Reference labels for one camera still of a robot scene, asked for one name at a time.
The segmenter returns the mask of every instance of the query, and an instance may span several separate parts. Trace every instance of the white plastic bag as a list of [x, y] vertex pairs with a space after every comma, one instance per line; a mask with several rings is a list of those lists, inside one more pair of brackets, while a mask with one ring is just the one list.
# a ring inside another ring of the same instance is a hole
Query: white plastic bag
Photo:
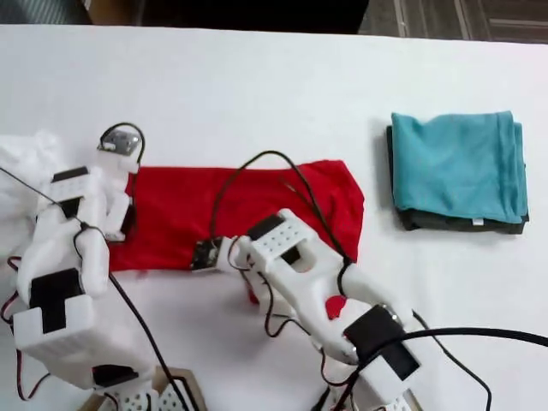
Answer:
[[[37, 189], [68, 168], [61, 141], [45, 131], [0, 135], [0, 167]], [[0, 265], [30, 240], [38, 196], [0, 171]]]

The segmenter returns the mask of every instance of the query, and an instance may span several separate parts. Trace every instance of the red cloth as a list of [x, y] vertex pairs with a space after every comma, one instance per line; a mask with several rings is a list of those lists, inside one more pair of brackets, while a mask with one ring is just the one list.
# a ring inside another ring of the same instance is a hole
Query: red cloth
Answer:
[[[356, 260], [364, 211], [358, 184], [342, 161], [318, 161], [299, 169], [310, 182], [336, 238]], [[187, 270], [196, 242], [210, 237], [213, 200], [233, 172], [142, 167], [135, 188], [137, 230], [129, 233], [125, 243], [110, 246], [110, 268]], [[308, 199], [293, 170], [244, 170], [224, 195], [216, 235], [243, 235], [263, 218], [289, 208], [330, 243], [310, 205], [287, 183]]]

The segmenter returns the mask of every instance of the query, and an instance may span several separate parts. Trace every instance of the white table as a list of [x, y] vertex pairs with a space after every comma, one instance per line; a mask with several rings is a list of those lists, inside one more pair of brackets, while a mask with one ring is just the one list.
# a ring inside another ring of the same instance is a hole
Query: white table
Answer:
[[[0, 27], [0, 133], [47, 128], [85, 159], [105, 128], [129, 120], [146, 131], [145, 165], [237, 166], [266, 148], [296, 162], [341, 158], [366, 196], [359, 264], [392, 288], [400, 284], [396, 291], [437, 326], [548, 335], [547, 95], [542, 45]], [[524, 235], [401, 231], [382, 138], [390, 113], [427, 119], [507, 109], [524, 127], [532, 219]], [[268, 339], [239, 279], [180, 272], [121, 279], [169, 364], [194, 370], [210, 410], [306, 410], [324, 388], [307, 339], [292, 327]], [[0, 332], [0, 408], [69, 410], [83, 402], [85, 393], [60, 381], [19, 402], [13, 343], [5, 327]], [[491, 385], [494, 410], [545, 407], [548, 350], [445, 341]], [[30, 364], [27, 379], [41, 371]], [[434, 348], [417, 394], [426, 411], [485, 406], [484, 391]]]

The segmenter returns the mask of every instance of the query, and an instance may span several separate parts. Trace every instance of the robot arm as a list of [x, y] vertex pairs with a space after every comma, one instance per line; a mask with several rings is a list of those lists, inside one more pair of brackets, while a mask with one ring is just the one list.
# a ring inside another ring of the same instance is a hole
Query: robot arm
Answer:
[[[326, 304], [338, 295], [343, 257], [289, 210], [250, 229], [238, 247], [236, 263], [248, 267], [245, 275], [261, 307], [270, 304], [261, 281], [266, 280], [274, 290], [275, 313], [294, 313], [315, 345], [338, 364], [341, 376], [348, 376], [349, 365], [357, 364], [385, 330], [405, 332], [411, 325], [412, 310], [355, 264], [342, 278], [348, 297], [344, 308], [335, 318], [328, 316]], [[360, 372], [354, 393], [358, 409], [383, 407], [407, 392], [422, 362], [420, 353], [404, 343], [377, 357]]]
[[[127, 180], [128, 172], [118, 171]], [[121, 234], [129, 203], [124, 188], [97, 165], [55, 174], [42, 192], [56, 204], [40, 199], [18, 272], [27, 310], [14, 315], [16, 347], [82, 389], [118, 392], [150, 384], [154, 373], [150, 343], [109, 282], [102, 233]], [[98, 229], [82, 230], [80, 222]]]

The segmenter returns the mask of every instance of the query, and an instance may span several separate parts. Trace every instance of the blue towel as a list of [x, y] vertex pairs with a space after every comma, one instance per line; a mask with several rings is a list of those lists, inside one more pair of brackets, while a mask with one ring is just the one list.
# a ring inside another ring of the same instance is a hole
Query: blue towel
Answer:
[[509, 111], [421, 123], [392, 114], [396, 208], [521, 223], [527, 214], [521, 124]]

